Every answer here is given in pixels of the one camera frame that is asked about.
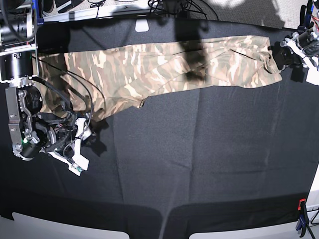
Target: black table surface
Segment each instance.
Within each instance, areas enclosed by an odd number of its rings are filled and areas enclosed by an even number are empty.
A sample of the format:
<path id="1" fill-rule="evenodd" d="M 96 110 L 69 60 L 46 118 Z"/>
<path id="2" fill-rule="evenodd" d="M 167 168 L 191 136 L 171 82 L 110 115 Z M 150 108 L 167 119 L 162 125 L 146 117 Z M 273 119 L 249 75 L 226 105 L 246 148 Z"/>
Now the black table surface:
<path id="1" fill-rule="evenodd" d="M 39 30 L 39 50 L 234 35 L 267 36 L 276 46 L 292 34 L 172 18 L 149 19 L 148 32 L 135 32 L 135 22 L 48 24 Z M 209 87 L 150 97 L 141 109 L 97 125 L 96 141 L 82 149 L 90 165 L 80 177 L 52 157 L 24 162 L 13 156 L 2 89 L 0 215 L 123 231 L 132 239 L 185 239 L 296 221 L 319 162 L 319 88 L 292 76 L 289 68 L 281 82 L 257 89 Z"/>

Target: black cloth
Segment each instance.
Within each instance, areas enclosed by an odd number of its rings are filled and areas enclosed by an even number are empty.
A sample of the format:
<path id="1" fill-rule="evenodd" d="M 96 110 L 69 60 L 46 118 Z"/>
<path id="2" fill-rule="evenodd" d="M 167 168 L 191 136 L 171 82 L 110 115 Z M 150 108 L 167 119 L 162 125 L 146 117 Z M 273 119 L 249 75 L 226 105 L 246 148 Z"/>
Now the black cloth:
<path id="1" fill-rule="evenodd" d="M 268 36 L 276 46 L 292 33 L 181 19 L 149 19 L 150 30 L 138 33 L 135 22 L 48 24 L 39 30 L 39 50 L 249 34 Z M 13 156 L 1 94 L 0 215 L 123 231 L 132 239 L 185 239 L 296 221 L 319 162 L 319 88 L 292 75 L 289 68 L 283 81 L 257 89 L 209 87 L 151 97 L 141 109 L 111 116 L 82 149 L 90 165 L 80 177 L 43 154 L 31 162 Z"/>

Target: camouflage pants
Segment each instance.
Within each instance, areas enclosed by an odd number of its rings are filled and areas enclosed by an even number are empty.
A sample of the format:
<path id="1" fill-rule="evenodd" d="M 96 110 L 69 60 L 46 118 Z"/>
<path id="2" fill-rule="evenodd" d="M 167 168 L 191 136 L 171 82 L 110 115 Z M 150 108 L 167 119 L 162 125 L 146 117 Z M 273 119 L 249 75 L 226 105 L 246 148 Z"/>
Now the camouflage pants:
<path id="1" fill-rule="evenodd" d="M 209 86 L 255 88 L 280 81 L 269 39 L 234 36 L 199 41 L 129 45 L 105 51 L 41 56 L 52 65 L 86 80 L 95 121 L 130 106 L 140 107 L 149 96 Z M 86 90 L 69 75 L 40 63 L 40 77 L 62 89 L 74 110 L 89 110 Z M 39 86 L 43 112 L 56 112 L 59 98 Z"/>

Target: camouflage fabric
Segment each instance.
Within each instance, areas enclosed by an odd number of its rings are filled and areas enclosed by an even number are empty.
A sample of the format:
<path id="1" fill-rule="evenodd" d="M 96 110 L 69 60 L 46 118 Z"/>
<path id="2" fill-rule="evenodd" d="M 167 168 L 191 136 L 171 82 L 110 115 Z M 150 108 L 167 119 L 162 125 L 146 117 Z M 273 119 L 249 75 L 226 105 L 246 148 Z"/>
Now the camouflage fabric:
<path id="1" fill-rule="evenodd" d="M 234 36 L 198 41 L 138 44 L 105 51 L 41 56 L 72 71 L 89 88 L 93 120 L 102 120 L 149 96 L 209 86 L 255 88 L 280 81 L 270 42 L 260 36 Z M 75 111 L 89 110 L 86 90 L 69 75 L 40 62 L 40 77 L 69 95 Z M 58 110 L 58 97 L 39 86 L 43 112 Z"/>

